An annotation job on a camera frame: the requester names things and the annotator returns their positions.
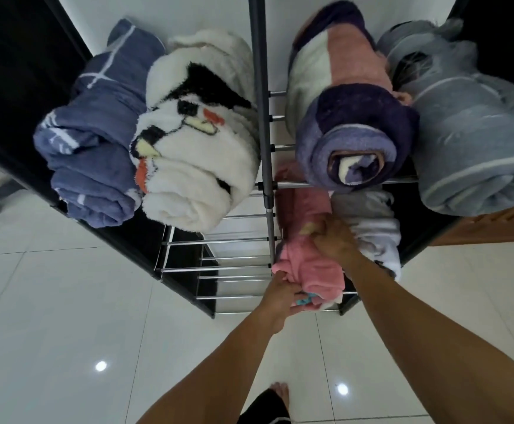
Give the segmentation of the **person's right hand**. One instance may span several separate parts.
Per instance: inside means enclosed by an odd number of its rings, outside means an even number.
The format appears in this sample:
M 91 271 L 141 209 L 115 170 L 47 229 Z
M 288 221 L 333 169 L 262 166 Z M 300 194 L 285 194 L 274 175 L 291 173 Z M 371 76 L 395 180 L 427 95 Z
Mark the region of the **person's right hand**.
M 330 249 L 318 249 L 318 251 L 337 262 L 342 269 L 352 269 L 354 264 L 362 259 L 357 240 L 349 226 L 339 217 L 333 216 L 333 246 Z

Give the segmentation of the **person's left hand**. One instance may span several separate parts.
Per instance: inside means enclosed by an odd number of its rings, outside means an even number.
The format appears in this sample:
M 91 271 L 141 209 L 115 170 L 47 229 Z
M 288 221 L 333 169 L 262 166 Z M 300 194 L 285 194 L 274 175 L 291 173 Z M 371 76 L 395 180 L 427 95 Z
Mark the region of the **person's left hand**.
M 275 273 L 263 295 L 261 303 L 254 313 L 270 334 L 282 330 L 288 317 L 282 317 L 279 312 L 279 271 Z

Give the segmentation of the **person's left forearm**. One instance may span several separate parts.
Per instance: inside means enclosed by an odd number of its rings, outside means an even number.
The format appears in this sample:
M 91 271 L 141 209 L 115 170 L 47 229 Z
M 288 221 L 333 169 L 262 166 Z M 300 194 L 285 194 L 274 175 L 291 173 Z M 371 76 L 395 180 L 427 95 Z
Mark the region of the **person's left forearm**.
M 297 312 L 258 306 L 137 424 L 236 424 L 271 338 Z

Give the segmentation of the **person's right forearm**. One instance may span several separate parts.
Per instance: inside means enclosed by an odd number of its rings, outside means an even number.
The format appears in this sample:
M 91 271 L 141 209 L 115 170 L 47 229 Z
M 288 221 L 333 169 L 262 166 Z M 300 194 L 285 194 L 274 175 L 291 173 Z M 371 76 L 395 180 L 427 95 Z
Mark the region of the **person's right forearm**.
M 514 360 L 415 297 L 359 252 L 338 262 L 435 424 L 514 424 Z

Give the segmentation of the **person's foot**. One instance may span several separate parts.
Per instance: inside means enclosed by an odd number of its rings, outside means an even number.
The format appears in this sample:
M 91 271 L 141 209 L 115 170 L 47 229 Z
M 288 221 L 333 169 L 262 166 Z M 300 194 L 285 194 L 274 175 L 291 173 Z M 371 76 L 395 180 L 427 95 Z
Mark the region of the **person's foot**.
M 282 403 L 289 413 L 290 410 L 290 392 L 289 386 L 285 382 L 275 382 L 269 386 L 269 388 L 275 392 L 275 394 L 282 400 Z

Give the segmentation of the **person's black shorts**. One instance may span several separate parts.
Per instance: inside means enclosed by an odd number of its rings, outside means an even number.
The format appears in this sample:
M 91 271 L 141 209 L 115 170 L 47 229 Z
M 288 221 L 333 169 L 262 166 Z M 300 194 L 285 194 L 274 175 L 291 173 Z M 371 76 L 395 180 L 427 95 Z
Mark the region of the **person's black shorts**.
M 289 408 L 281 396 L 268 388 L 239 416 L 237 424 L 290 424 Z

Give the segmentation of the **purple pink white rolled blanket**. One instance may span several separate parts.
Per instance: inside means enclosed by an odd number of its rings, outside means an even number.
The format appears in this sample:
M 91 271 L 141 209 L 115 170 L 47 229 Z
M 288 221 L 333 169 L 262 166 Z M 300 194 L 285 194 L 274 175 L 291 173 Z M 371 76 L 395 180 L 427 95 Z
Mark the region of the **purple pink white rolled blanket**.
M 394 90 L 355 3 L 318 10 L 292 44 L 286 93 L 286 128 L 305 181 L 353 191 L 394 177 L 418 134 L 411 100 Z

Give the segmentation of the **white fluffy penguin blanket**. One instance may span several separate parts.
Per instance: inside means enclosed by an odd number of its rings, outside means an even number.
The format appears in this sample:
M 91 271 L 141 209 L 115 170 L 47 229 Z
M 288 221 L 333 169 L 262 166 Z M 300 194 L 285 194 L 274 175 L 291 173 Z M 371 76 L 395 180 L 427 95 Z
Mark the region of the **white fluffy penguin blanket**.
M 146 217 L 206 233 L 250 195 L 261 165 L 253 54 L 225 30 L 170 44 L 148 72 L 129 154 Z

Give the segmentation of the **brown wooden furniture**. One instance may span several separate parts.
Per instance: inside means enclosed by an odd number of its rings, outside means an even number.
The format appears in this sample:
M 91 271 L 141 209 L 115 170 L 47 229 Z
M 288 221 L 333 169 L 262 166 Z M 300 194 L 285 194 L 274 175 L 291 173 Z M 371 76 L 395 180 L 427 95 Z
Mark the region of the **brown wooden furniture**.
M 463 218 L 430 246 L 514 242 L 514 207 L 497 213 Z

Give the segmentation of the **grey rolled blanket white stripes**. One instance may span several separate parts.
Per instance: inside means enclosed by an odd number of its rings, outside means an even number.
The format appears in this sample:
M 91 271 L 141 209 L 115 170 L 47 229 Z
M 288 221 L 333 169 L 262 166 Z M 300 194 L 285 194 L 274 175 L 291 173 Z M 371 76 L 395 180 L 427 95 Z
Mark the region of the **grey rolled blanket white stripes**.
M 481 73 L 463 20 L 408 21 L 377 47 L 393 86 L 420 117 L 411 158 L 423 204 L 436 213 L 478 216 L 514 207 L 514 84 Z

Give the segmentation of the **blue rolled blanket white lines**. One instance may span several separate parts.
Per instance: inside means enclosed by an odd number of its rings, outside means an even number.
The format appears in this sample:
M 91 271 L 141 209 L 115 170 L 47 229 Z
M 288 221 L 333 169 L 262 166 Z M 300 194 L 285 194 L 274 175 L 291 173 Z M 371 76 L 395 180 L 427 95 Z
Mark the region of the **blue rolled blanket white lines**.
M 35 129 L 34 146 L 53 171 L 51 188 L 70 218 L 93 228 L 115 227 L 140 207 L 129 146 L 147 110 L 148 72 L 163 55 L 158 37 L 121 19 L 106 49 L 77 77 L 69 103 Z

